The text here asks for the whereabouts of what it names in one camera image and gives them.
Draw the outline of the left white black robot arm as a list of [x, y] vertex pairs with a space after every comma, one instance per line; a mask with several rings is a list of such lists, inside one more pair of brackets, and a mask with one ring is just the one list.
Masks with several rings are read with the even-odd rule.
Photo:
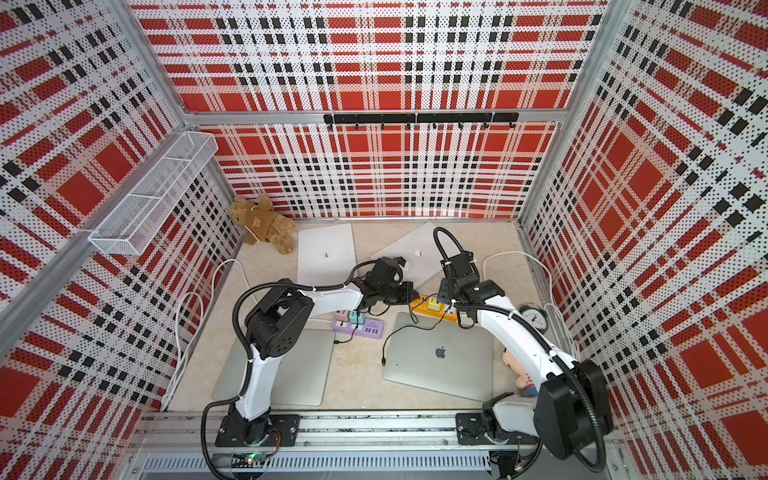
[[251, 287], [232, 310], [232, 325], [246, 360], [241, 387], [226, 400], [208, 404], [201, 416], [201, 446], [208, 449], [207, 419], [214, 407], [226, 406], [215, 445], [291, 447], [300, 417], [273, 415], [271, 394], [282, 358], [296, 345], [310, 317], [336, 311], [367, 309], [379, 302], [408, 305], [418, 293], [404, 279], [406, 260], [380, 257], [352, 268], [336, 284], [311, 286], [280, 279]]

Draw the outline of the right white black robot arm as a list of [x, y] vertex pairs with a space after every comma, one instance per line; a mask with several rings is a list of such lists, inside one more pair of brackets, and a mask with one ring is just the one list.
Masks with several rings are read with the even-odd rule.
[[538, 392], [533, 399], [504, 394], [485, 402], [478, 434], [494, 442], [532, 436], [556, 458], [575, 457], [603, 472], [613, 419], [600, 368], [574, 359], [530, 325], [495, 282], [480, 279], [471, 252], [445, 257], [441, 266], [447, 303], [493, 335]]

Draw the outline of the yellow charger adapter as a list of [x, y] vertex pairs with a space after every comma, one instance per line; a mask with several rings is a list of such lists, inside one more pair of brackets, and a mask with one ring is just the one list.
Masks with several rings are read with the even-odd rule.
[[432, 312], [440, 312], [442, 310], [441, 304], [436, 296], [430, 297], [427, 300], [426, 308]]

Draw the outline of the teal charger on purple strip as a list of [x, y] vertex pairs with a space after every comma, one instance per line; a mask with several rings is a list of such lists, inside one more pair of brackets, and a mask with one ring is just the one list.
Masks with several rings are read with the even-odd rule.
[[348, 313], [348, 319], [353, 325], [363, 325], [366, 321], [365, 314], [357, 310], [350, 311]]

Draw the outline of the white laptop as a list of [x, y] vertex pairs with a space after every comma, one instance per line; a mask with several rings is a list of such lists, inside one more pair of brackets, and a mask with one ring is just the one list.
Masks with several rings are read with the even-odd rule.
[[436, 226], [427, 222], [413, 232], [372, 255], [380, 257], [402, 257], [405, 259], [404, 280], [411, 281], [418, 289], [433, 276], [442, 271], [441, 255], [435, 245], [433, 231]]
[[322, 286], [342, 283], [357, 264], [352, 227], [341, 224], [298, 233], [297, 282]]

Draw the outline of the white laptop back left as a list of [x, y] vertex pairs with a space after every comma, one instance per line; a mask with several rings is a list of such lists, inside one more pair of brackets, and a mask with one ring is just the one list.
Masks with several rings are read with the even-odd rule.
[[357, 264], [352, 227], [341, 224], [298, 233], [297, 282], [322, 286], [342, 283]]

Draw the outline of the silver apple laptop front right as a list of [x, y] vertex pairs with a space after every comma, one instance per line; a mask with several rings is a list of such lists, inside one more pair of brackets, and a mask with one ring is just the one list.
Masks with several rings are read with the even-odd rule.
[[386, 381], [468, 400], [492, 396], [494, 337], [486, 330], [463, 330], [452, 322], [396, 317], [383, 370]]

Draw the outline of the silver laptop front left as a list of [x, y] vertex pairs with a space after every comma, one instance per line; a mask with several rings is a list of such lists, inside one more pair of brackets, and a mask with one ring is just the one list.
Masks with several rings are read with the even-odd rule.
[[[282, 357], [271, 393], [273, 405], [319, 407], [327, 381], [335, 333], [305, 330], [297, 344]], [[246, 354], [235, 340], [221, 370], [211, 398], [234, 396], [242, 383]]]

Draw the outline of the orange power strip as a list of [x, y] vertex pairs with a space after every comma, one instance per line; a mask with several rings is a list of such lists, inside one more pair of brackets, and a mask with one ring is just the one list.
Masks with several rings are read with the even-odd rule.
[[436, 295], [421, 295], [410, 304], [410, 310], [415, 315], [428, 316], [443, 320], [456, 322], [456, 311], [449, 305], [441, 303]]

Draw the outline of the purple power strip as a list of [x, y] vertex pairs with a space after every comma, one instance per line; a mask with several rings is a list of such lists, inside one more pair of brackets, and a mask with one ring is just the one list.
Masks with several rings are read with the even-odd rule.
[[342, 335], [379, 340], [383, 336], [384, 322], [373, 318], [366, 318], [362, 324], [354, 324], [348, 320], [334, 319], [331, 323], [331, 328], [334, 332]]

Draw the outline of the teal alarm clock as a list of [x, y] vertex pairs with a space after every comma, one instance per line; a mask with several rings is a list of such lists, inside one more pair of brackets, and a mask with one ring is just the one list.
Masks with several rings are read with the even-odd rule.
[[540, 333], [549, 329], [549, 319], [546, 311], [539, 306], [527, 304], [519, 308], [520, 316]]

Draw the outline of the cartoon boy plush doll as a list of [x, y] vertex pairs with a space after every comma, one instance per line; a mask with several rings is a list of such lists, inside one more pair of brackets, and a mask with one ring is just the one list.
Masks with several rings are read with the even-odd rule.
[[526, 398], [537, 397], [538, 390], [531, 377], [508, 349], [504, 349], [502, 360], [515, 373], [515, 385], [518, 392]]

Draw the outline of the brown teddy bear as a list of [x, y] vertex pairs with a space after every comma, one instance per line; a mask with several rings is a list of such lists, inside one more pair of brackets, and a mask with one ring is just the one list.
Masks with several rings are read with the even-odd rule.
[[281, 255], [294, 252], [295, 221], [274, 211], [268, 196], [260, 195], [255, 202], [244, 197], [235, 197], [229, 209], [229, 217], [245, 230], [246, 244], [267, 242]]

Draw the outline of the black hook rail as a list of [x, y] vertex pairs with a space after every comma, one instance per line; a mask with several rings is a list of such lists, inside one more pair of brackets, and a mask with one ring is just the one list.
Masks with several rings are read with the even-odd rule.
[[325, 114], [326, 125], [352, 125], [355, 128], [364, 124], [467, 124], [482, 125], [491, 123], [512, 124], [520, 118], [518, 112], [443, 112], [443, 113], [363, 113], [363, 114]]

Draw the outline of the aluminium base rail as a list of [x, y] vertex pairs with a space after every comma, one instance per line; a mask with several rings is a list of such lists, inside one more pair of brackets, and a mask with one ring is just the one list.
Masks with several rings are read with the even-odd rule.
[[232, 440], [224, 411], [151, 413], [139, 423], [119, 478], [592, 479], [526, 434], [490, 441], [477, 410], [280, 411], [281, 436]]

